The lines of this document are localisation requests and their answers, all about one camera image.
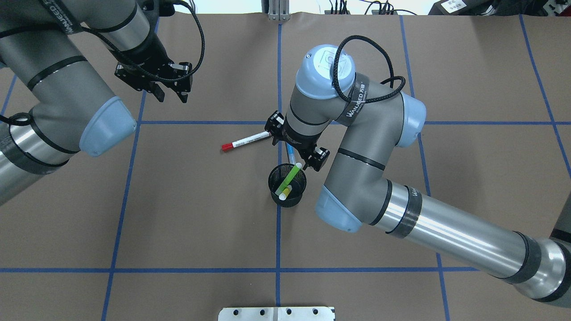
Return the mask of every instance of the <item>white marker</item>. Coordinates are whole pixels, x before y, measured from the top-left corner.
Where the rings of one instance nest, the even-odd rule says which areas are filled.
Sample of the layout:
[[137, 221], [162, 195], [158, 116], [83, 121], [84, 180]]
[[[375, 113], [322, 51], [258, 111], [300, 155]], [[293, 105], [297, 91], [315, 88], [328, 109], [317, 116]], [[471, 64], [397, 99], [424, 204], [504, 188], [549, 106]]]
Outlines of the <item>white marker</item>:
[[267, 131], [262, 131], [262, 132], [259, 133], [259, 134], [252, 135], [252, 136], [250, 136], [250, 137], [246, 137], [246, 138], [241, 139], [241, 140], [239, 140], [239, 141], [235, 141], [235, 142], [233, 142], [233, 143], [224, 144], [224, 145], [222, 145], [222, 150], [223, 150], [223, 151], [229, 151], [229, 150], [234, 149], [234, 148], [236, 148], [236, 147], [239, 147], [239, 146], [242, 146], [242, 145], [246, 145], [246, 144], [249, 144], [249, 143], [252, 143], [252, 142], [255, 142], [255, 141], [259, 141], [259, 140], [261, 140], [261, 139], [268, 138], [268, 137], [270, 137], [270, 133], [268, 133]]

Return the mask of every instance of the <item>black cable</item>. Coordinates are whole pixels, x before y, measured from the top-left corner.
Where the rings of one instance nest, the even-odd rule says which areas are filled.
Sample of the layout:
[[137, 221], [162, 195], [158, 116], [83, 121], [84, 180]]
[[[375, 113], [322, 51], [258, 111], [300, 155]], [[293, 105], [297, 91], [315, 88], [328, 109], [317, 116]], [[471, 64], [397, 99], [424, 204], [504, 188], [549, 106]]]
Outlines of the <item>black cable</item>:
[[369, 6], [367, 7], [367, 9], [365, 10], [365, 14], [367, 14], [367, 12], [369, 12], [369, 9], [371, 8], [372, 5], [374, 4], [378, 4], [379, 5], [379, 11], [381, 11], [381, 6], [383, 5], [380, 1], [373, 1], [373, 2], [369, 2]]
[[24, 33], [26, 31], [41, 31], [41, 30], [61, 30], [61, 29], [55, 23], [42, 23], [40, 25], [22, 26], [1, 32], [0, 39], [8, 37], [10, 35]]
[[341, 41], [341, 44], [339, 44], [339, 47], [337, 48], [337, 52], [335, 53], [335, 59], [333, 60], [333, 88], [335, 88], [337, 95], [339, 95], [339, 97], [341, 99], [343, 99], [344, 101], [351, 102], [351, 99], [349, 97], [345, 96], [345, 94], [343, 94], [343, 91], [339, 87], [339, 75], [338, 75], [338, 73], [339, 73], [339, 58], [341, 57], [341, 50], [349, 41], [354, 40], [354, 39], [362, 40], [366, 43], [369, 43], [370, 45], [375, 47], [375, 49], [377, 49], [387, 60], [387, 65], [389, 67], [390, 77], [388, 79], [382, 81], [381, 84], [385, 84], [387, 82], [390, 82], [391, 88], [392, 88], [394, 81], [400, 80], [400, 85], [397, 87], [397, 89], [393, 90], [391, 93], [384, 95], [384, 96], [380, 96], [380, 97], [366, 99], [365, 103], [375, 103], [375, 102], [384, 101], [384, 100], [389, 99], [391, 97], [394, 97], [395, 95], [400, 93], [400, 91], [404, 88], [404, 85], [406, 84], [407, 81], [402, 76], [395, 76], [395, 72], [394, 72], [393, 67], [392, 67], [392, 62], [391, 62], [391, 59], [389, 58], [389, 55], [387, 54], [387, 52], [381, 46], [379, 46], [378, 43], [374, 42], [373, 40], [371, 40], [365, 36], [352, 35], [352, 36], [345, 38], [345, 40]]
[[379, 14], [386, 14], [387, 10], [390, 10], [391, 7], [392, 7], [392, 4], [390, 4], [388, 1], [386, 1], [386, 2], [383, 4], [383, 8], [381, 8], [381, 9], [379, 10]]
[[408, 13], [412, 13], [413, 15], [417, 15], [416, 13], [412, 12], [412, 11], [408, 11], [408, 10], [404, 10], [404, 9], [394, 9], [394, 10], [389, 10], [387, 11], [385, 14], [392, 14], [395, 11], [404, 11], [404, 12], [408, 12]]
[[111, 49], [113, 49], [113, 51], [115, 51], [121, 58], [125, 59], [126, 62], [129, 63], [130, 66], [134, 67], [135, 69], [137, 69], [139, 72], [141, 72], [142, 74], [144, 74], [145, 76], [151, 78], [152, 80], [155, 81], [160, 81], [160, 82], [177, 82], [177, 81], [181, 81], [184, 80], [190, 76], [192, 76], [192, 74], [194, 74], [198, 68], [200, 67], [200, 65], [202, 64], [202, 60], [204, 59], [204, 32], [202, 30], [202, 26], [200, 25], [200, 22], [198, 21], [198, 17], [196, 16], [196, 13], [194, 12], [194, 8], [192, 6], [190, 6], [189, 4], [187, 4], [184, 1], [179, 1], [178, 3], [176, 3], [176, 5], [182, 5], [184, 7], [186, 7], [190, 13], [192, 14], [192, 17], [194, 18], [194, 21], [196, 22], [196, 26], [198, 27], [198, 31], [200, 32], [200, 58], [198, 59], [198, 63], [196, 63], [196, 66], [186, 75], [179, 77], [179, 78], [174, 78], [174, 79], [168, 79], [168, 78], [162, 78], [159, 77], [157, 75], [151, 74], [149, 73], [147, 70], [141, 68], [139, 65], [137, 65], [133, 60], [131, 60], [129, 57], [127, 57], [126, 55], [124, 55], [123, 53], [121, 53], [121, 51], [119, 50], [119, 48], [117, 48], [115, 45], [113, 45], [113, 43], [111, 41], [109, 41], [107, 38], [105, 38], [102, 34], [100, 34], [99, 32], [93, 30], [93, 29], [89, 29], [86, 27], [82, 27], [83, 31], [93, 34], [95, 36], [97, 36], [99, 39], [101, 39], [106, 45], [108, 45]]
[[0, 122], [7, 123], [8, 125], [13, 125], [13, 126], [27, 126], [32, 123], [32, 115], [28, 113], [17, 113], [9, 118], [0, 115]]

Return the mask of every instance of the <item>metal bracket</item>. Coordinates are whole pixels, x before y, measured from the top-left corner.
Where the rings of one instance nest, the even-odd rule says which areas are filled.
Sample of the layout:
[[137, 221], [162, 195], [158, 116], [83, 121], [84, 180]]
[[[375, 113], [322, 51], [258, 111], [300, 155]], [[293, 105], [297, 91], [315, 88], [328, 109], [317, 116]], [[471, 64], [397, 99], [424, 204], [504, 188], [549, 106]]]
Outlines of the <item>metal bracket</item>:
[[[157, 70], [159, 76], [163, 78], [179, 78], [182, 77], [190, 72], [192, 69], [192, 64], [188, 62], [181, 62], [177, 63], [169, 63], [167, 65], [162, 66]], [[160, 88], [160, 86], [153, 80], [145, 78], [143, 74], [140, 74], [137, 70], [134, 70], [132, 67], [129, 68], [121, 64], [120, 62], [117, 63], [117, 67], [115, 68], [115, 76], [125, 82], [127, 85], [131, 86], [136, 91], [146, 91], [150, 94], [153, 94], [157, 98], [158, 101], [164, 101], [164, 91]], [[186, 103], [188, 101], [188, 92], [192, 87], [192, 76], [178, 82], [166, 82], [163, 83], [166, 87], [175, 91], [176, 95], [179, 97], [180, 101]]]
[[270, 0], [268, 17], [274, 21], [289, 20], [289, 0]]
[[334, 307], [224, 308], [218, 321], [335, 321]]
[[275, 146], [279, 141], [287, 142], [293, 148], [297, 149], [299, 155], [305, 161], [303, 170], [306, 170], [307, 167], [311, 167], [315, 171], [319, 171], [331, 153], [329, 150], [317, 146], [316, 141], [321, 134], [314, 136], [311, 140], [297, 142], [288, 136], [286, 128], [284, 127], [284, 120], [285, 117], [276, 110], [266, 121], [264, 130], [269, 132], [272, 136], [272, 145]]

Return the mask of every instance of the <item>black mesh pen cup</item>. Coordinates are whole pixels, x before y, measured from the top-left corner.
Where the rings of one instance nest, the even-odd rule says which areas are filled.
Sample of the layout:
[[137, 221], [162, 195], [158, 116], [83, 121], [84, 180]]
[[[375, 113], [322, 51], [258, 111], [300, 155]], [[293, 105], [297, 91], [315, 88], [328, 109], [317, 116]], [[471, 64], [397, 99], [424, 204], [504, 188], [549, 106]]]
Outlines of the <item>black mesh pen cup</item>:
[[280, 164], [277, 165], [268, 177], [268, 187], [270, 188], [270, 195], [276, 204], [282, 207], [292, 207], [299, 203], [301, 197], [303, 196], [303, 191], [305, 191], [305, 186], [307, 184], [307, 178], [305, 178], [305, 173], [300, 170], [289, 185], [291, 185], [291, 192], [285, 200], [281, 200], [279, 195], [274, 192], [280, 187], [283, 180], [286, 178], [287, 174], [294, 167], [294, 164]]

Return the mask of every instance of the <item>blue tape line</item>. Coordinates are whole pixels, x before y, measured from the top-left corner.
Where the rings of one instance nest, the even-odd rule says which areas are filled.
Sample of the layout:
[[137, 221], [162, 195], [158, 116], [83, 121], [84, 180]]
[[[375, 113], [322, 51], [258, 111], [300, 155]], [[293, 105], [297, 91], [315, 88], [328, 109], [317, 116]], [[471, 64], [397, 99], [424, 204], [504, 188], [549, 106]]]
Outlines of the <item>blue tape line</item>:
[[[425, 121], [425, 125], [552, 125], [553, 122], [502, 122], [502, 121]], [[555, 122], [556, 125], [571, 125], [571, 122]]]
[[115, 273], [274, 273], [275, 268], [116, 268]]
[[[415, 88], [412, 82], [412, 71], [411, 71], [411, 63], [408, 56], [408, 46], [407, 46], [407, 37], [404, 30], [404, 20], [403, 16], [399, 16], [400, 18], [400, 31], [403, 34], [403, 46], [404, 46], [404, 56], [407, 61], [407, 71], [408, 71], [408, 81], [409, 87], [411, 88], [411, 97], [415, 98]], [[426, 158], [424, 156], [424, 146], [422, 140], [422, 133], [418, 135], [419, 140], [419, 150], [420, 150], [420, 160], [422, 161], [423, 165], [423, 175], [424, 175], [424, 185], [427, 190], [427, 195], [431, 195], [430, 191], [430, 181], [428, 180], [428, 170], [427, 170], [427, 163]], [[442, 269], [442, 261], [440, 260], [440, 254], [436, 253], [436, 262], [438, 263], [438, 274], [440, 277], [440, 291], [442, 292], [442, 303], [444, 305], [444, 316], [446, 321], [450, 321], [450, 313], [448, 312], [448, 296], [446, 295], [446, 284], [444, 283], [444, 273]]]
[[561, 150], [561, 155], [563, 156], [563, 161], [565, 162], [565, 166], [567, 167], [567, 173], [569, 177], [571, 177], [571, 166], [569, 166], [569, 159], [567, 158], [567, 153], [565, 152], [565, 147], [561, 142], [561, 137], [559, 136], [559, 131], [557, 130], [557, 124], [555, 123], [555, 118], [553, 117], [553, 112], [551, 111], [551, 106], [549, 106], [549, 101], [547, 99], [547, 95], [545, 94], [545, 89], [543, 87], [543, 83], [541, 82], [541, 77], [539, 76], [539, 71], [537, 71], [537, 66], [535, 60], [533, 59], [533, 53], [531, 45], [529, 44], [528, 33], [525, 30], [525, 23], [524, 23], [524, 16], [520, 14], [520, 24], [521, 24], [521, 31], [524, 33], [525, 38], [525, 46], [528, 48], [529, 60], [531, 60], [533, 72], [536, 75], [537, 83], [539, 85], [539, 89], [541, 90], [541, 95], [543, 96], [543, 101], [545, 102], [545, 107], [547, 108], [547, 113], [549, 114], [549, 119], [551, 119], [551, 124], [553, 126], [553, 131], [555, 132], [555, 137], [557, 138], [557, 144], [559, 144], [559, 149]]
[[4, 99], [4, 105], [2, 105], [2, 111], [0, 111], [0, 115], [4, 115], [6, 112], [6, 108], [8, 107], [8, 101], [10, 101], [10, 95], [12, 94], [12, 90], [14, 89], [14, 85], [16, 84], [16, 75], [12, 77], [12, 82], [10, 83], [10, 87], [8, 88], [8, 93], [6, 94], [6, 99]]
[[0, 273], [109, 273], [110, 268], [0, 267]]
[[[438, 272], [438, 267], [230, 267], [230, 268], [68, 268], [68, 267], [2, 267], [0, 273], [121, 273], [121, 274], [217, 274], [217, 273], [383, 273]], [[444, 272], [477, 272], [473, 267], [442, 267]]]
[[142, 125], [265, 125], [265, 121], [141, 121]]
[[107, 319], [107, 308], [109, 307], [109, 299], [111, 298], [113, 276], [113, 271], [109, 272], [109, 278], [107, 279], [107, 289], [105, 290], [105, 300], [103, 301], [103, 312], [101, 312], [101, 321], [105, 321]]
[[407, 36], [404, 32], [404, 21], [403, 16], [399, 15], [400, 18], [400, 33], [403, 35], [403, 47], [404, 47], [404, 59], [407, 62], [407, 72], [408, 72], [408, 87], [411, 89], [411, 97], [415, 97], [415, 87], [412, 82], [412, 71], [411, 71], [411, 61], [408, 58], [408, 46], [407, 46]]
[[419, 137], [418, 137], [419, 138], [420, 161], [423, 165], [424, 187], [426, 188], [427, 195], [430, 196], [431, 191], [430, 191], [430, 181], [428, 180], [427, 160], [426, 160], [426, 157], [424, 156], [424, 145], [423, 145], [423, 139], [421, 136], [422, 135], [419, 135]]
[[129, 170], [127, 172], [127, 182], [125, 183], [125, 192], [123, 194], [123, 203], [121, 204], [121, 214], [119, 216], [119, 224], [117, 226], [117, 235], [115, 236], [115, 246], [113, 248], [113, 256], [111, 258], [111, 271], [109, 272], [109, 279], [107, 280], [107, 290], [105, 292], [105, 301], [103, 302], [103, 312], [101, 313], [101, 321], [107, 318], [107, 308], [109, 306], [109, 298], [111, 296], [111, 288], [113, 287], [113, 274], [117, 263], [117, 254], [119, 252], [119, 242], [121, 241], [121, 232], [123, 230], [123, 220], [125, 218], [125, 210], [127, 209], [127, 199], [129, 195], [129, 188], [131, 187], [131, 177], [133, 174], [133, 166], [135, 163], [135, 155], [137, 152], [137, 144], [139, 142], [139, 133], [141, 128], [141, 119], [144, 113], [144, 103], [147, 92], [144, 91], [141, 97], [141, 104], [139, 108], [139, 115], [137, 117], [137, 128], [135, 129], [135, 138], [133, 140], [133, 148], [131, 150], [131, 160], [129, 161]]
[[444, 282], [444, 270], [442, 268], [442, 259], [440, 253], [436, 253], [436, 262], [438, 263], [438, 277], [440, 278], [440, 291], [442, 292], [442, 302], [444, 302], [444, 318], [450, 321], [450, 309], [448, 308], [448, 295], [446, 294], [446, 283]]
[[282, 24], [278, 25], [278, 111], [282, 112]]
[[[278, 111], [282, 111], [282, 24], [278, 24]], [[278, 144], [278, 165], [282, 163], [282, 144]], [[281, 306], [280, 269], [282, 267], [282, 207], [276, 205], [276, 307]]]

